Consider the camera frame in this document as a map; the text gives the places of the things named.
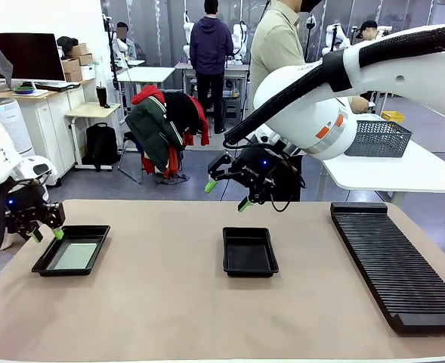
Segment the person's right hand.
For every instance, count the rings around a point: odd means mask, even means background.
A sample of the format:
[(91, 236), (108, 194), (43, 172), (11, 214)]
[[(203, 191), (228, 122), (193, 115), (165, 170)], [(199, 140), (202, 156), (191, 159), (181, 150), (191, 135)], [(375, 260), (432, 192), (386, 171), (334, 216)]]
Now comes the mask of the person's right hand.
[(369, 102), (360, 96), (351, 96), (348, 98), (350, 101), (351, 111), (354, 114), (366, 113), (369, 108)]

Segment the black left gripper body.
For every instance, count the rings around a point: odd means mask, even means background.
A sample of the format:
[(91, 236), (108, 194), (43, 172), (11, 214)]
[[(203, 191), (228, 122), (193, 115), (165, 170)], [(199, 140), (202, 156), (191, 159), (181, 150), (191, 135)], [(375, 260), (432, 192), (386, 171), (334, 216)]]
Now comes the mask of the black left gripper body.
[(48, 214), (45, 192), (41, 185), (22, 185), (8, 194), (5, 217), (9, 234), (34, 234), (38, 231), (39, 223)]

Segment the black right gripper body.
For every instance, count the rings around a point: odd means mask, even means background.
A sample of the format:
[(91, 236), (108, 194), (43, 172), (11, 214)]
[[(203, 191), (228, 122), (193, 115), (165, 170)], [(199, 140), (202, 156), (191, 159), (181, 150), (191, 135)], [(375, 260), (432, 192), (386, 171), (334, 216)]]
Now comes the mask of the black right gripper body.
[(239, 183), (247, 188), (262, 186), (266, 180), (272, 180), (275, 188), (284, 190), (294, 186), (292, 167), (281, 156), (262, 147), (243, 148), (231, 162), (229, 171), (239, 173)]

